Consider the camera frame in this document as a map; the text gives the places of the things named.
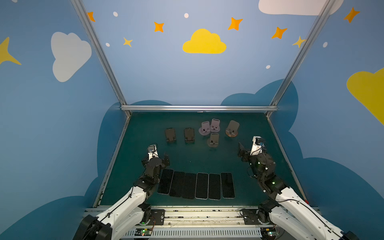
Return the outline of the right green circuit board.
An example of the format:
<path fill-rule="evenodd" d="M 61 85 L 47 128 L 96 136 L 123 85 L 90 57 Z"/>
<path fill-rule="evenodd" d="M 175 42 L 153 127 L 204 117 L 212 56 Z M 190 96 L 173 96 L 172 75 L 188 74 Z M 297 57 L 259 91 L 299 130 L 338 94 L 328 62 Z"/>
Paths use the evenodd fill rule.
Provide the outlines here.
<path fill-rule="evenodd" d="M 275 240 L 278 235 L 275 228 L 261 228 L 260 232 L 262 240 Z"/>

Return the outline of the back horizontal aluminium bar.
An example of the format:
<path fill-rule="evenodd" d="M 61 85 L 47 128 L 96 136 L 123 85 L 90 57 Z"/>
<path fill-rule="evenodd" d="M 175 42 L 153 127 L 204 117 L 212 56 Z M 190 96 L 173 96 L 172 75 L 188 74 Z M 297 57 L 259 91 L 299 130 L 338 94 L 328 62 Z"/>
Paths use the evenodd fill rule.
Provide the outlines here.
<path fill-rule="evenodd" d="M 275 112 L 277 106 L 162 106 L 162 105 L 121 105 L 123 111 L 157 111 L 157 112 L 172 112 L 172 111 L 224 111 L 224 112 Z"/>

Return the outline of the aluminium frame post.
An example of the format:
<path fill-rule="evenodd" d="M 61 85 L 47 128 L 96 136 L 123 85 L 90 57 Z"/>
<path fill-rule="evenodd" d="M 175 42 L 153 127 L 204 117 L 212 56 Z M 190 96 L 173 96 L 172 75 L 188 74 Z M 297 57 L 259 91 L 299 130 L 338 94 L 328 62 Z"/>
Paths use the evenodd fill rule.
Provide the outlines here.
<path fill-rule="evenodd" d="M 329 16 L 331 15 L 331 11 L 333 6 L 336 4 L 336 0 L 327 0 L 325 1 L 324 6 L 322 7 L 318 17 L 316 18 L 313 26 L 311 27 L 306 41 L 304 44 L 300 47 L 300 50 L 293 61 L 293 64 L 291 65 L 287 75 L 285 76 L 284 80 L 282 81 L 280 87 L 278 88 L 278 91 L 276 92 L 275 96 L 273 97 L 270 108 L 266 112 L 266 117 L 269 119 L 273 112 L 278 110 L 278 104 L 280 100 L 282 99 L 284 93 L 286 92 L 288 86 L 292 82 L 294 76 L 296 75 L 297 71 L 299 70 L 301 64 L 303 63 L 307 53 L 311 49 L 312 45 L 316 41 L 318 35 L 320 34 L 321 30 L 323 29 L 324 25 L 326 24 Z"/>
<path fill-rule="evenodd" d="M 87 33 L 87 36 L 101 62 L 101 65 L 107 75 L 107 78 L 120 102 L 120 105 L 121 107 L 123 105 L 126 105 L 127 104 L 127 101 L 124 97 L 124 94 L 121 90 L 121 87 L 116 79 L 116 76 L 112 70 L 112 67 L 106 57 L 106 54 L 103 50 L 103 47 L 99 41 L 99 38 L 96 34 L 96 31 L 93 27 L 93 24 L 92 24 L 92 21 L 90 20 L 89 16 L 88 16 L 88 12 L 86 11 L 86 8 L 85 8 L 85 5 L 83 3 L 83 1 L 80 1 L 80 0 L 71 0 L 71 3 Z"/>

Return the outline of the black stand purple phone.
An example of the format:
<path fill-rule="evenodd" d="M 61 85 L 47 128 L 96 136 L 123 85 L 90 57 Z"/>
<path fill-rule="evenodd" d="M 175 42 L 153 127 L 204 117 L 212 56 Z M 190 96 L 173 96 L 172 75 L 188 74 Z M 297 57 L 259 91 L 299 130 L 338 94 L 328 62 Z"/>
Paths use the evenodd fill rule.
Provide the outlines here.
<path fill-rule="evenodd" d="M 185 143 L 194 143 L 195 142 L 195 130 L 193 128 L 184 129 L 184 139 Z"/>

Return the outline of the grey round stand blue phone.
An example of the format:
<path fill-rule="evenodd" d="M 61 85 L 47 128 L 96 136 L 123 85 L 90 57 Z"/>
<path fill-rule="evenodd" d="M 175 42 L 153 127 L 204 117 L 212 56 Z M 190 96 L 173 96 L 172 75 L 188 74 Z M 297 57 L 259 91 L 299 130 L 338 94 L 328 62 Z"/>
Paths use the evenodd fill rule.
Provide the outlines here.
<path fill-rule="evenodd" d="M 220 135 L 218 133 L 213 133 L 210 135 L 207 140 L 207 144 L 210 148 L 217 148 L 219 146 Z"/>

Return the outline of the black stand far left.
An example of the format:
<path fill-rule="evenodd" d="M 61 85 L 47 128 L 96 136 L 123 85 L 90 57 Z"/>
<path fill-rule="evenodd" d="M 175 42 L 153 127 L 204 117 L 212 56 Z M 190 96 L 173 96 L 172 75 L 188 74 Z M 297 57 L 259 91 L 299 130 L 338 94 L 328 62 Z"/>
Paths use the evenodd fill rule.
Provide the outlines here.
<path fill-rule="evenodd" d="M 177 140 L 176 131 L 174 128 L 165 129 L 165 136 L 166 136 L 167 143 L 173 143 Z"/>

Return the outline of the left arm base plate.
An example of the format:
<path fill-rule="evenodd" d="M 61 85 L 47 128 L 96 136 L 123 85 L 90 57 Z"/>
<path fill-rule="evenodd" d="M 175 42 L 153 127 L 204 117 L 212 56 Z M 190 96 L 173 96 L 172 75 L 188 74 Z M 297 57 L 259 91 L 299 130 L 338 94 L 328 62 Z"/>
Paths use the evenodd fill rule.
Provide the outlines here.
<path fill-rule="evenodd" d="M 155 209 L 146 211 L 140 225 L 144 226 L 162 226 L 165 221 L 165 210 Z"/>

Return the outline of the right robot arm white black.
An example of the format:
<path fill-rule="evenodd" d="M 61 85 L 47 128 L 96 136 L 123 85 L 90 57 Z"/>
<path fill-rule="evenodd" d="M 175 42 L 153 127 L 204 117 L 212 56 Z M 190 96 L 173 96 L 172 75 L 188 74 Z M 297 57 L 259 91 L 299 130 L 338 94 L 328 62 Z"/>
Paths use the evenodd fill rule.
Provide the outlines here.
<path fill-rule="evenodd" d="M 258 206 L 261 224 L 274 224 L 297 240 L 356 240 L 353 232 L 344 232 L 309 204 L 275 173 L 276 163 L 266 153 L 263 139 L 256 136 L 251 150 L 238 145 L 238 157 L 247 162 L 258 185 L 269 199 Z"/>

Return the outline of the grey phone stand emptied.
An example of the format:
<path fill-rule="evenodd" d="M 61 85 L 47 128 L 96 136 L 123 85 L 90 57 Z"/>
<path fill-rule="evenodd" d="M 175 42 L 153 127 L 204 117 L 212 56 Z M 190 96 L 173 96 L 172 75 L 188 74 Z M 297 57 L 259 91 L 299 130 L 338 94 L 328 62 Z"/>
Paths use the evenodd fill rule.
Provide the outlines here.
<path fill-rule="evenodd" d="M 206 122 L 202 122 L 201 123 L 201 127 L 199 128 L 199 133 L 202 135 L 202 136 L 207 136 L 209 135 L 211 132 L 211 129 L 210 129 L 210 122 L 209 121 L 206 121 Z"/>

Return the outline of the right aluminium frame post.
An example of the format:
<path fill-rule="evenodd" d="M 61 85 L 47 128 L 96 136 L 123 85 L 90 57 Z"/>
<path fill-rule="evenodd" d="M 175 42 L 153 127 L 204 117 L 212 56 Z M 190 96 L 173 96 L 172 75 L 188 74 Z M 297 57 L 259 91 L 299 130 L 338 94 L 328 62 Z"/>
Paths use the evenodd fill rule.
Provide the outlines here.
<path fill-rule="evenodd" d="M 336 0 L 327 0 L 325 1 L 324 6 L 322 7 L 318 17 L 316 18 L 313 26 L 311 27 L 306 41 L 304 44 L 300 47 L 300 50 L 293 61 L 293 64 L 291 65 L 287 75 L 285 76 L 284 80 L 282 81 L 280 87 L 278 88 L 278 91 L 276 92 L 275 96 L 273 97 L 270 108 L 266 112 L 266 117 L 269 119 L 273 112 L 278 110 L 278 104 L 280 100 L 282 99 L 284 93 L 286 92 L 288 86 L 292 82 L 294 76 L 296 75 L 297 71 L 299 70 L 301 64 L 303 63 L 307 53 L 311 49 L 312 45 L 316 41 L 318 35 L 320 34 L 321 30 L 323 29 L 324 25 L 326 24 L 329 16 L 331 15 L 331 11 L 333 6 L 336 4 Z"/>

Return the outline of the wooden round phone stand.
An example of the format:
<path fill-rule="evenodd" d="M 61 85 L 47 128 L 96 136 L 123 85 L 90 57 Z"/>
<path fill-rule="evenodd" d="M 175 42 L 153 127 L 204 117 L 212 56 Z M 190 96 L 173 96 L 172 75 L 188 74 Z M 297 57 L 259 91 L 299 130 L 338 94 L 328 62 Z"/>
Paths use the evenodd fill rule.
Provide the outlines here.
<path fill-rule="evenodd" d="M 238 129 L 240 124 L 234 120 L 231 120 L 228 127 L 226 128 L 226 135 L 230 138 L 235 138 L 238 135 Z"/>

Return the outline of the green circuit board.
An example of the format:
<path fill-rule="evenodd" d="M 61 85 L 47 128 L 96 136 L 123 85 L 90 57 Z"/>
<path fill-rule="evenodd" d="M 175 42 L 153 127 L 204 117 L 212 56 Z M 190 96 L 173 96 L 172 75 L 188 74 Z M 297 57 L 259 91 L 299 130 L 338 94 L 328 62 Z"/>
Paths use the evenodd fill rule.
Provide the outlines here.
<path fill-rule="evenodd" d="M 262 240 L 275 240 L 278 235 L 275 228 L 261 228 L 260 232 Z"/>
<path fill-rule="evenodd" d="M 151 229 L 135 229 L 135 237 L 151 237 L 153 230 Z"/>

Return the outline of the white phone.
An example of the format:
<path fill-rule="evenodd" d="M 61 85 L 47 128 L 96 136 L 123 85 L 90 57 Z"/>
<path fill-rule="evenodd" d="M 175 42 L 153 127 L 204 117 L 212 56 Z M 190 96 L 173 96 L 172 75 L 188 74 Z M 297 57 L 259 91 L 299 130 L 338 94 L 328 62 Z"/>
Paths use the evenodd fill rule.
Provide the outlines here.
<path fill-rule="evenodd" d="M 209 174 L 197 173 L 195 198 L 206 200 L 208 199 L 209 190 Z"/>

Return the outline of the dark phone grey stand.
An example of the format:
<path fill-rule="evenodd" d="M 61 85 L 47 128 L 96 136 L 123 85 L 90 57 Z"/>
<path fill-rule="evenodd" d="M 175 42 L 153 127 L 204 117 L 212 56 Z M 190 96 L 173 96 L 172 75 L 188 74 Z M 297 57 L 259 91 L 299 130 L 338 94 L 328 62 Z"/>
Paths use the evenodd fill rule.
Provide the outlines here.
<path fill-rule="evenodd" d="M 182 198 L 194 199 L 196 194 L 197 174 L 185 173 Z"/>

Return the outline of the black phone wooden stand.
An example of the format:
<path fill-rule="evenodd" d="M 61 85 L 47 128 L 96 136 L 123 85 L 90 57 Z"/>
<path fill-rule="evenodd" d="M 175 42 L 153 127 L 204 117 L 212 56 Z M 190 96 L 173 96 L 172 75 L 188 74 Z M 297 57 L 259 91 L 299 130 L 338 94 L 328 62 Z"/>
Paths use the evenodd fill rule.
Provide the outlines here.
<path fill-rule="evenodd" d="M 219 174 L 209 174 L 208 198 L 210 200 L 221 199 L 221 176 Z"/>

